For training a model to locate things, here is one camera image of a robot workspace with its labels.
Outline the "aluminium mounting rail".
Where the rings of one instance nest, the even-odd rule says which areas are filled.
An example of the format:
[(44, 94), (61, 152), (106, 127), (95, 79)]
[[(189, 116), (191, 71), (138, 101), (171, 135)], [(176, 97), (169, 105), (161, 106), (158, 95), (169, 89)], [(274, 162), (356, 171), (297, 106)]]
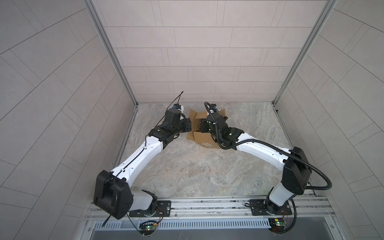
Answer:
[[(275, 215), (262, 213), (263, 208), (256, 210), (246, 207), (250, 200), (264, 201), (262, 196), (251, 197), (196, 197), (196, 198), (160, 198), (160, 201), (170, 201), (165, 213), (169, 214), (164, 220), (182, 219), (232, 219), (232, 218), (274, 218)], [(295, 197), (297, 217), (334, 217), (335, 211), (326, 197), (305, 195)]]

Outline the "right aluminium corner post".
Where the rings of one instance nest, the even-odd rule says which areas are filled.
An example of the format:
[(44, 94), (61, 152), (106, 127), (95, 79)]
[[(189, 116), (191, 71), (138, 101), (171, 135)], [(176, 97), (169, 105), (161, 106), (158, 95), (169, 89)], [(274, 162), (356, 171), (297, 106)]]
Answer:
[(307, 37), (304, 46), (302, 47), (301, 51), (299, 52), (293, 66), (291, 67), (289, 73), (286, 76), (285, 81), (283, 82), (279, 92), (277, 93), (276, 98), (272, 101), (273, 106), (276, 108), (278, 102), (282, 98), (285, 90), (287, 89), (288, 85), (290, 84), (291, 80), (295, 76), (297, 70), (299, 69), (300, 65), (302, 64), (304, 58), (308, 54), (308, 51), (310, 50), (311, 46), (313, 45), (316, 37), (319, 35), (323, 25), (327, 21), (329, 15), (331, 14), (332, 10), (334, 9), (335, 4), (337, 3), (337, 0), (328, 0), (326, 1), (323, 10), (321, 11), (317, 21), (315, 22), (315, 25), (313, 26), (309, 36)]

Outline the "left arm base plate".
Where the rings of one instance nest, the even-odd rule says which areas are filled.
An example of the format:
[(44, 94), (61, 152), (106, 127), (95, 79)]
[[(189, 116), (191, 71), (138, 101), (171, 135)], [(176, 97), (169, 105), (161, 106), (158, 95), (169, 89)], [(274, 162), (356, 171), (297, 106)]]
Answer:
[(149, 210), (137, 210), (129, 212), (130, 218), (159, 218), (169, 217), (171, 212), (171, 201), (157, 201), (157, 205), (154, 208), (154, 212), (151, 213)]

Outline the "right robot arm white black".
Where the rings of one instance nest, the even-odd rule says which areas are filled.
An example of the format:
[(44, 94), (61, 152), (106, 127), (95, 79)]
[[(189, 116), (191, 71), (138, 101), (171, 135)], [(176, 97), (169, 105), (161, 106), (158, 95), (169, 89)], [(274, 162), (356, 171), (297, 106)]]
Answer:
[(306, 189), (312, 170), (300, 148), (278, 148), (253, 138), (243, 130), (229, 127), (219, 113), (207, 114), (203, 129), (223, 150), (238, 150), (256, 156), (283, 172), (282, 180), (268, 194), (265, 205), (278, 208)]

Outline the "white ventilation grille strip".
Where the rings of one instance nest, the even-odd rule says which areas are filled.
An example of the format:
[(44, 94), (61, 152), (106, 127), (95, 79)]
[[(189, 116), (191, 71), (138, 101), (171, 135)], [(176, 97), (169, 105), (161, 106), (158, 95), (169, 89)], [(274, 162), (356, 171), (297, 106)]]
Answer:
[[(95, 223), (94, 229), (135, 230), (140, 228), (142, 221), (110, 221), (103, 225), (102, 221)], [(268, 219), (169, 219), (163, 220), (157, 226), (158, 230), (207, 230), (207, 229), (270, 229)]]

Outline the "green circuit board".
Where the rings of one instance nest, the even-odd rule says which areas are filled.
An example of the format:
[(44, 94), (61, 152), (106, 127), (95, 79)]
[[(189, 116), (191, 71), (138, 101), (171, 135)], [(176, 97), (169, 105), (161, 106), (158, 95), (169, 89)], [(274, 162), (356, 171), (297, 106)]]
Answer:
[(156, 231), (158, 225), (159, 224), (157, 221), (153, 221), (153, 220), (146, 221), (146, 222), (140, 223), (139, 231), (142, 235), (149, 236)]
[(268, 221), (271, 226), (269, 230), (274, 233), (282, 232), (287, 225), (282, 218), (269, 218)]

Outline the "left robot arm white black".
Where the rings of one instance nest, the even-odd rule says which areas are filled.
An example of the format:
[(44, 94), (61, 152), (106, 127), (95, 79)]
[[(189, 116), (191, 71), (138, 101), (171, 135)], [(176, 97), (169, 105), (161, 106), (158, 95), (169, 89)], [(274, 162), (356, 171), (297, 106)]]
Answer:
[(110, 172), (101, 171), (96, 179), (94, 204), (119, 220), (128, 212), (156, 211), (158, 197), (142, 190), (133, 192), (131, 186), (139, 173), (169, 143), (181, 133), (192, 130), (191, 120), (184, 115), (180, 104), (167, 109), (162, 124), (151, 129), (141, 146)]

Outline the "aluminium corner post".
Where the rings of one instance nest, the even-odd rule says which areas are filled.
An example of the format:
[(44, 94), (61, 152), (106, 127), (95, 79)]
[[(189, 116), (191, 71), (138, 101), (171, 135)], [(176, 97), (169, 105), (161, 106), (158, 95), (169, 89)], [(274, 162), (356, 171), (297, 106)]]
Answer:
[(128, 94), (131, 98), (131, 100), (133, 101), (133, 104), (135, 106), (135, 108), (138, 107), (138, 102), (134, 96), (134, 93), (132, 91), (132, 89), (130, 88), (129, 86), (129, 83), (128, 83), (128, 80), (127, 80), (127, 77), (119, 63), (119, 60), (117, 58), (117, 55), (113, 49), (113, 46), (107, 36), (107, 33), (105, 31), (105, 28), (101, 22), (101, 19), (96, 11), (96, 8), (95, 8), (95, 5), (93, 3), (93, 1), (91, 0), (84, 0), (84, 5), (85, 5), (85, 8), (87, 9), (87, 12), (89, 13), (90, 15), (90, 18), (100, 36), (100, 39), (101, 39), (101, 42), (103, 44), (103, 46), (105, 47), (110, 59), (111, 59), (111, 62), (115, 68), (115, 70), (117, 71), (117, 74), (119, 75), (119, 77), (121, 78), (122, 82), (123, 82), (123, 85), (125, 87), (125, 89), (128, 91)]
[(315, 25), (313, 26), (309, 36), (307, 37), (304, 46), (302, 47), (301, 51), (299, 52), (293, 66), (291, 67), (289, 73), (286, 76), (285, 81), (283, 82), (279, 92), (277, 93), (276, 98), (272, 101), (273, 106), (276, 108), (278, 102), (282, 98), (285, 90), (287, 89), (288, 85), (290, 84), (291, 80), (295, 76), (297, 70), (299, 69), (300, 65), (302, 64), (304, 58), (308, 54), (308, 51), (310, 50), (311, 46), (313, 45), (316, 37), (319, 35), (323, 25), (327, 21), (329, 15), (331, 14), (332, 10), (334, 9), (335, 4), (337, 3), (337, 0), (328, 0), (326, 1), (323, 10), (321, 11), (317, 21), (315, 22)]

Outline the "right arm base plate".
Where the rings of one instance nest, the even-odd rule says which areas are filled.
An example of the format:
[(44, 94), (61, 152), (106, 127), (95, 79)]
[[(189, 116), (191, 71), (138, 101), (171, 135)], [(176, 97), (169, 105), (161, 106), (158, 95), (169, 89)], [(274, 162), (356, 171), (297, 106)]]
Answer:
[(293, 209), (286, 201), (283, 206), (279, 207), (272, 202), (265, 203), (266, 200), (250, 200), (248, 202), (253, 216), (283, 216), (292, 215)]

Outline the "right green circuit board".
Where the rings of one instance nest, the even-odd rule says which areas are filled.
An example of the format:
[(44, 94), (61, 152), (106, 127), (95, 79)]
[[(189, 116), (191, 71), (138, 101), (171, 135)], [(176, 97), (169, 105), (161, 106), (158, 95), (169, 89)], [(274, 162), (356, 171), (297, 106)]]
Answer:
[(282, 218), (269, 218), (268, 221), (271, 226), (269, 230), (274, 233), (282, 232), (287, 225)]

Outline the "brown cardboard express box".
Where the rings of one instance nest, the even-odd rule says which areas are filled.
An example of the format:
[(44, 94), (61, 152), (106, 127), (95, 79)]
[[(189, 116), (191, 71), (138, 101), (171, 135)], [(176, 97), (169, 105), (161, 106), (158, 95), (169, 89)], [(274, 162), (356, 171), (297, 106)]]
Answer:
[(211, 134), (200, 132), (201, 120), (206, 119), (208, 115), (207, 112), (196, 112), (190, 109), (189, 118), (192, 123), (192, 131), (187, 133), (187, 140), (194, 141), (207, 149), (219, 149), (219, 145), (214, 141)]

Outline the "left green circuit board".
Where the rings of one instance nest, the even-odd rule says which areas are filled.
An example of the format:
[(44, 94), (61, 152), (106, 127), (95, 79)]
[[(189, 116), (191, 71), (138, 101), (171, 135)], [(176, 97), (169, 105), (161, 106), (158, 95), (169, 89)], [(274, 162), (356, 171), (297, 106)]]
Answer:
[(153, 221), (153, 220), (146, 221), (146, 222), (140, 223), (139, 231), (142, 235), (149, 236), (156, 231), (158, 225), (159, 224), (157, 221)]

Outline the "left aluminium corner post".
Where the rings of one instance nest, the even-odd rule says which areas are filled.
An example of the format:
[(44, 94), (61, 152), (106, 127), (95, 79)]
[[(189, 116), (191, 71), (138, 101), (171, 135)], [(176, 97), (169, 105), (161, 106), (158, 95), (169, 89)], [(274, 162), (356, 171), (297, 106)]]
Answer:
[(117, 58), (117, 55), (113, 49), (113, 46), (107, 36), (107, 33), (105, 31), (105, 28), (101, 22), (101, 19), (96, 11), (96, 8), (95, 8), (95, 5), (93, 3), (93, 1), (91, 0), (84, 0), (84, 5), (85, 5), (85, 8), (87, 9), (87, 12), (89, 13), (90, 15), (90, 18), (100, 36), (100, 39), (101, 39), (101, 42), (103, 44), (103, 46), (105, 47), (110, 59), (111, 59), (111, 62), (115, 68), (115, 70), (117, 71), (117, 74), (119, 75), (119, 77), (121, 78), (122, 82), (123, 82), (123, 85), (125, 87), (125, 89), (128, 91), (128, 94), (131, 98), (131, 100), (133, 101), (133, 104), (135, 106), (135, 108), (138, 107), (138, 102), (134, 96), (134, 93), (132, 91), (132, 89), (130, 88), (129, 86), (129, 83), (128, 83), (128, 80), (127, 80), (127, 77), (119, 63), (119, 60)]

